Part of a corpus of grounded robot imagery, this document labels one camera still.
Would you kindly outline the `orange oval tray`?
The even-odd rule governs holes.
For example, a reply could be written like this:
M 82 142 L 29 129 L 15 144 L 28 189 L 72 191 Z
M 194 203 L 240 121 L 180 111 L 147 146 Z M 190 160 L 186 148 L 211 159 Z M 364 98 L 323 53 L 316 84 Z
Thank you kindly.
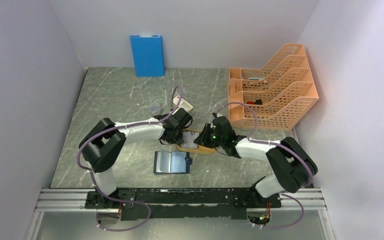
M 216 152 L 214 148 L 205 147 L 194 143 L 194 140 L 201 134 L 201 131 L 185 129 L 183 131 L 183 143 L 177 144 L 177 149 L 182 152 L 193 154 L 212 155 Z

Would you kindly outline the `blue leather card holder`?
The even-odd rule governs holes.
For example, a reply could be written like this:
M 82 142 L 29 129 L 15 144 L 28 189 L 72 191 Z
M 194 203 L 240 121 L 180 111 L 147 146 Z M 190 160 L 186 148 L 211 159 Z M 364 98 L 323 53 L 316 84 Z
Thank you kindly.
M 154 174 L 189 174 L 193 159 L 189 152 L 183 151 L 155 151 Z

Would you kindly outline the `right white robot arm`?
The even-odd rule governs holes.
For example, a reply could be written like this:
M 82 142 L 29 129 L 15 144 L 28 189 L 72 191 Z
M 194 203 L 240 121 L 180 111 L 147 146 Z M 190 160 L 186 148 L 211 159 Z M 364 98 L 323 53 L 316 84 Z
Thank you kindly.
M 194 143 L 212 149 L 221 147 L 229 157 L 251 158 L 270 164 L 272 175 L 254 183 L 255 190 L 250 193 L 250 202 L 255 207 L 262 207 L 272 195 L 296 193 L 310 185 L 318 172 L 317 165 L 293 137 L 268 141 L 239 135 L 225 116 L 205 124 Z

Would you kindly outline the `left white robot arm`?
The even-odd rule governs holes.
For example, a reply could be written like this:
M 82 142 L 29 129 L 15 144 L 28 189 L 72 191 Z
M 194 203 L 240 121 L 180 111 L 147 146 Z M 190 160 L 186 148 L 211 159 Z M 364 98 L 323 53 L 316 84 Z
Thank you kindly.
M 183 132 L 192 122 L 193 117 L 183 108 L 135 122 L 120 123 L 103 118 L 80 142 L 76 163 L 89 172 L 93 187 L 99 193 L 98 201 L 112 208 L 119 200 L 113 165 L 122 148 L 147 140 L 181 144 Z

